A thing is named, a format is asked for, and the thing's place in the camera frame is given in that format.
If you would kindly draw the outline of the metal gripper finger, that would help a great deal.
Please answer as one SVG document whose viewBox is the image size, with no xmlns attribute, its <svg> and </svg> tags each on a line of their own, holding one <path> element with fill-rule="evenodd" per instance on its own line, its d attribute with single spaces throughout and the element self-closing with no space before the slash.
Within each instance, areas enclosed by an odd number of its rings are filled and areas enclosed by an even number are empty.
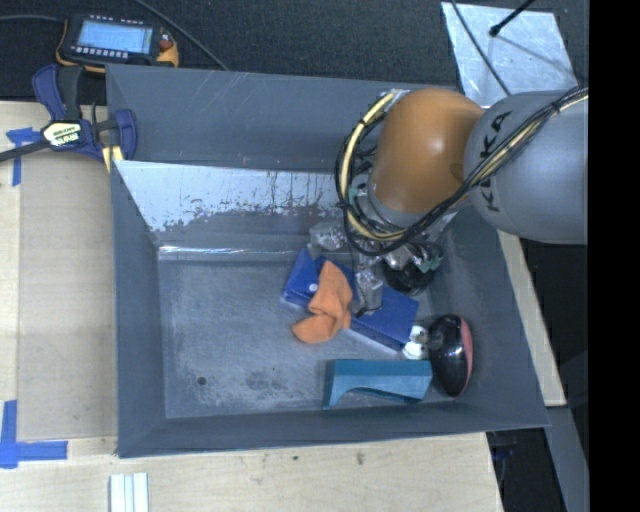
<svg viewBox="0 0 640 512">
<path fill-rule="evenodd" d="M 373 271 L 356 273 L 360 314 L 373 314 L 383 305 L 383 281 Z"/>
<path fill-rule="evenodd" d="M 308 251 L 311 256 L 335 252 L 345 245 L 346 236 L 342 225 L 337 221 L 320 222 L 309 229 Z"/>
</svg>

